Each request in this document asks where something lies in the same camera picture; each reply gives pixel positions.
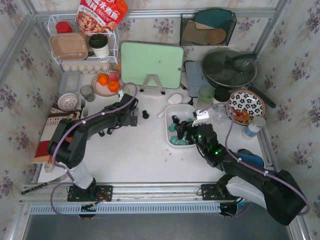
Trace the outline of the black coffee capsule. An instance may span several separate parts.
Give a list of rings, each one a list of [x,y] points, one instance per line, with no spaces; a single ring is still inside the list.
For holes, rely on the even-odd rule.
[[[99,136],[100,136],[100,137],[105,136],[105,133],[104,133],[104,131],[103,131],[103,130],[99,131],[99,132],[98,132],[98,134],[99,134]]]
[[[143,117],[143,119],[148,119],[150,117],[150,115],[148,114],[148,112],[146,110],[143,110],[142,117]]]
[[[173,123],[175,123],[175,124],[178,124],[180,122],[180,120],[178,119],[178,117],[176,115],[173,115],[171,118],[172,118]]]
[[[113,133],[113,130],[114,130],[113,127],[109,127],[109,128],[107,129],[107,134],[108,134],[108,135],[111,135],[111,134]]]

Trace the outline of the white storage basket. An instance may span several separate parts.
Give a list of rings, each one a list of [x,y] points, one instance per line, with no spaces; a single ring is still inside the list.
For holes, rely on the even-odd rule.
[[[174,123],[172,116],[176,116],[179,119],[179,122],[181,123],[182,121],[187,121],[188,119],[194,119],[194,115],[193,112],[195,111],[195,108],[191,105],[188,104],[172,104],[169,105],[166,109],[165,109],[165,115],[164,115],[164,119],[165,119],[165,133],[166,133],[166,140],[168,142],[168,145],[171,148],[174,149],[190,149],[195,147],[195,144],[185,144],[185,137],[182,138],[182,141],[184,142],[184,144],[179,144],[177,140],[177,142],[175,144],[173,144],[171,142],[172,137],[177,137],[177,131],[175,130],[170,131],[169,127]]]

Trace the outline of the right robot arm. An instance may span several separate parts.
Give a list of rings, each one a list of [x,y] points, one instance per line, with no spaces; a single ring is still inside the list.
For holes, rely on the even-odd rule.
[[[267,210],[278,223],[287,226],[310,211],[310,204],[293,176],[286,170],[276,172],[251,163],[240,153],[222,145],[211,124],[194,125],[183,121],[176,126],[177,137],[195,144],[199,154],[225,175],[219,179],[223,197],[244,198]]]

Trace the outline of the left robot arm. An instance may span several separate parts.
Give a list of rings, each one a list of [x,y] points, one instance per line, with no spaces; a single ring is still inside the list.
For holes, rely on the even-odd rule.
[[[124,94],[120,101],[84,119],[62,119],[47,147],[51,163],[63,168],[78,188],[87,190],[93,187],[95,179],[83,161],[87,140],[104,129],[125,125],[138,102],[136,97]]]

